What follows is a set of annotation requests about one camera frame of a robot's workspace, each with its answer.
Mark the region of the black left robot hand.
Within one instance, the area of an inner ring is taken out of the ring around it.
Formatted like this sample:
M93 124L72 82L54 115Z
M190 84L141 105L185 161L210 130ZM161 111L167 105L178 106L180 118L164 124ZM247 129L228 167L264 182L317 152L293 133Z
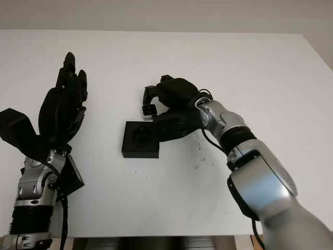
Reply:
M51 148L70 152L69 142L83 122L87 100L87 77L84 70L75 73L75 56L68 52L39 113L39 133Z

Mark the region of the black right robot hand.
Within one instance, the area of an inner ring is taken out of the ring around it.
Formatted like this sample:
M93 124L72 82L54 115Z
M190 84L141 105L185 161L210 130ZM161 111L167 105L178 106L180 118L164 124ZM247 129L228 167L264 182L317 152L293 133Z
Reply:
M145 87L142 105L143 117L145 120L150 120L158 115L156 106L151 103L155 97L168 108L167 112L173 113L185 110L198 93L197 87L189 81L163 75L157 85Z

